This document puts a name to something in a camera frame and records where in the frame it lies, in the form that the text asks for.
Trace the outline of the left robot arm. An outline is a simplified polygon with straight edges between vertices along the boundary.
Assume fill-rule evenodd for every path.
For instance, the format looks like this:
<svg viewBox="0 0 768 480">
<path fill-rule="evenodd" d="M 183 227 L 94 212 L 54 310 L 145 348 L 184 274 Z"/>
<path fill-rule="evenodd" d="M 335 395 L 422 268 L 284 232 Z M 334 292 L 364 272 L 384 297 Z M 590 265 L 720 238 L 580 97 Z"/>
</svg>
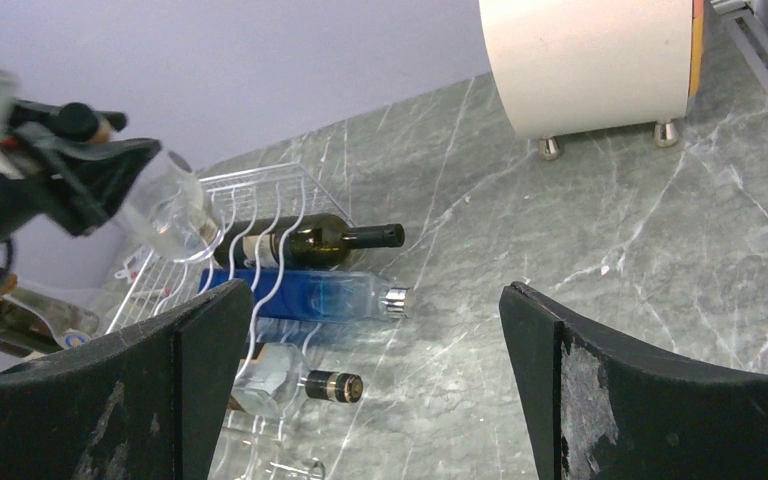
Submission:
<svg viewBox="0 0 768 480">
<path fill-rule="evenodd" d="M 74 237 L 111 221 L 162 150 L 157 139 L 112 139 L 127 124 L 80 102 L 14 101 L 0 134 L 0 243 L 39 215 Z"/>
</svg>

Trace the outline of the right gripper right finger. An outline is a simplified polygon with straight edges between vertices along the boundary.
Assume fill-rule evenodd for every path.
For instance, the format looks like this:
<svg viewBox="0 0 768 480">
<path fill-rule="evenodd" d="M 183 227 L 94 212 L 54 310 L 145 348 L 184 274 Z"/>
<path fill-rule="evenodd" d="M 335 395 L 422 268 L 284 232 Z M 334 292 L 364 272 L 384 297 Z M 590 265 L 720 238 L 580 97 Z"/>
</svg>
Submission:
<svg viewBox="0 0 768 480">
<path fill-rule="evenodd" d="M 522 283 L 499 311 L 542 479 L 768 479 L 768 375 L 694 360 Z"/>
</svg>

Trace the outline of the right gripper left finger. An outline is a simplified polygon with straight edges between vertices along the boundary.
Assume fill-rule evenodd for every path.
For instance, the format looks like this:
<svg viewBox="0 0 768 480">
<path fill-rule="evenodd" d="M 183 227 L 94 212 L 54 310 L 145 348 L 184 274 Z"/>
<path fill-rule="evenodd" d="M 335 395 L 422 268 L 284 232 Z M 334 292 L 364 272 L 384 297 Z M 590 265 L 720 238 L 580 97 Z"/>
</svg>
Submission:
<svg viewBox="0 0 768 480">
<path fill-rule="evenodd" d="M 0 479 L 207 477 L 253 309 L 231 280 L 0 373 Z"/>
</svg>

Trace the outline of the green wine bottle white label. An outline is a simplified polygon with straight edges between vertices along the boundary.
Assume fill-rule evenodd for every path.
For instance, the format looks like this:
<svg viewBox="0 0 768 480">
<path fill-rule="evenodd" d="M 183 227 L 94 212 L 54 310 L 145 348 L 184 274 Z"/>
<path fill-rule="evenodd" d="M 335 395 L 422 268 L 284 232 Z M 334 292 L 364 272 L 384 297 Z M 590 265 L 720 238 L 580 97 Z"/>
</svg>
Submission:
<svg viewBox="0 0 768 480">
<path fill-rule="evenodd" d="M 99 335 L 102 316 L 19 280 L 0 267 L 0 335 L 10 343 L 50 354 Z"/>
</svg>

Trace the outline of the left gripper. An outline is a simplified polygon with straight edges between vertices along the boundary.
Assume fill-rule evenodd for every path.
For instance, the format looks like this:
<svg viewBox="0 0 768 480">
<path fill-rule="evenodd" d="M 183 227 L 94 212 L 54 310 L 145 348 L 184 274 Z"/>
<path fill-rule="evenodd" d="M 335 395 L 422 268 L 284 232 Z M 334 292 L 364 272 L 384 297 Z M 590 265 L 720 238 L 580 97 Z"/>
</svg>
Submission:
<svg viewBox="0 0 768 480">
<path fill-rule="evenodd" d="M 152 138 L 116 140 L 121 111 L 86 103 L 0 99 L 0 199 L 30 196 L 73 236 L 113 219 L 137 178 L 162 150 Z"/>
</svg>

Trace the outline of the clear bottle cork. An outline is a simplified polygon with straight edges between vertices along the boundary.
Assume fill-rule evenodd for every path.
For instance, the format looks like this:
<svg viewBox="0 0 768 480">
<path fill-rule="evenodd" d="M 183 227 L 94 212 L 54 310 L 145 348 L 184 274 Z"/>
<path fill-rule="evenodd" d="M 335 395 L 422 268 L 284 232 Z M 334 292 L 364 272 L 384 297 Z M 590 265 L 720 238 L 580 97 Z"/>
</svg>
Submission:
<svg viewBox="0 0 768 480">
<path fill-rule="evenodd" d="M 221 241 L 219 214 L 190 164 L 153 138 L 115 141 L 111 121 L 93 114 L 79 138 L 113 153 L 89 188 L 101 210 L 159 255 L 178 263 L 209 257 Z"/>
</svg>

